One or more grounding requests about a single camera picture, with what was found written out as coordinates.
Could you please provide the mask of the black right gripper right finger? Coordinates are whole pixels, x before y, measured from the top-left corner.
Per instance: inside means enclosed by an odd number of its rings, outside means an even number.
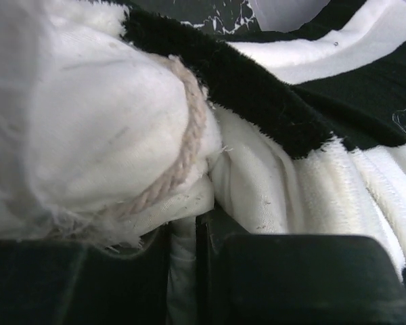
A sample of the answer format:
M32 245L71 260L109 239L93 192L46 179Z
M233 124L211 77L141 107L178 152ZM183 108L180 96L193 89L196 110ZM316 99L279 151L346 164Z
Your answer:
M406 324L406 278L365 236L261 235L196 220L199 324Z

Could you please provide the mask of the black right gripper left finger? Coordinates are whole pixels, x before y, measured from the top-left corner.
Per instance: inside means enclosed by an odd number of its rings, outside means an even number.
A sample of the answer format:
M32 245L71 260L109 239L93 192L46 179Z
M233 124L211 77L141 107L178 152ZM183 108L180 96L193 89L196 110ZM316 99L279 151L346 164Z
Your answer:
M170 234L141 249L0 240L0 325L163 324Z

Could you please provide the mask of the white pillow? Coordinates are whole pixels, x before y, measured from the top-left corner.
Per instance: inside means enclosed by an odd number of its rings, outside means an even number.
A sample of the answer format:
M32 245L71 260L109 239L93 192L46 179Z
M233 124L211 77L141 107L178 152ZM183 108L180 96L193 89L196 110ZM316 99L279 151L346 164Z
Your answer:
M187 190L221 136L184 59L126 45L84 1L0 1L0 239L137 244L165 221L195 247Z

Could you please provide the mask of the black white striped pillowcase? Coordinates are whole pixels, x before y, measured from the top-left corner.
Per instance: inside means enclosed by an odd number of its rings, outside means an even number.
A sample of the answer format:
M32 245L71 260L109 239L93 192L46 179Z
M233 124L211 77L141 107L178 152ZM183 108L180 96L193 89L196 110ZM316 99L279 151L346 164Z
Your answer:
M215 198L240 225L368 236L406 271L406 2L336 1L293 35L216 39L137 8L122 24L208 88Z

